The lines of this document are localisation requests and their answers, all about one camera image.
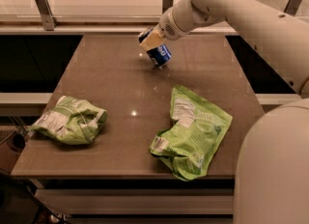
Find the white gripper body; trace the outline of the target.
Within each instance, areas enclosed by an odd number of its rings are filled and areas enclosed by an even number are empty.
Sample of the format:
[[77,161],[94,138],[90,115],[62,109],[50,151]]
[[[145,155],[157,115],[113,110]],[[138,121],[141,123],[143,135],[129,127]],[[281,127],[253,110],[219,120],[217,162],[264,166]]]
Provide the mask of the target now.
[[171,7],[160,18],[158,27],[167,40],[175,41],[189,32],[189,16],[185,8]]

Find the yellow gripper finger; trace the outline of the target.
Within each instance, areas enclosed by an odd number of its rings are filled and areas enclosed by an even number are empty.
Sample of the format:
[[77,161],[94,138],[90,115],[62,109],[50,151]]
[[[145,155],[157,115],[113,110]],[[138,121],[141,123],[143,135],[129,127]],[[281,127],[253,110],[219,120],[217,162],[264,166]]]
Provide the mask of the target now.
[[140,46],[149,51],[164,44],[165,36],[156,29],[149,29],[138,36]]

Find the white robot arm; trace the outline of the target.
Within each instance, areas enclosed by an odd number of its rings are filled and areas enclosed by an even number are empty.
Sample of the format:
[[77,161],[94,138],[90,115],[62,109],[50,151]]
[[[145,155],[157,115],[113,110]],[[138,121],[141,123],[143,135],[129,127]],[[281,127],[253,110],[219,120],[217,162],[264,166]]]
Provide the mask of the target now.
[[235,176],[234,224],[309,224],[309,23],[256,0],[181,0],[145,50],[226,21],[300,96],[247,132]]

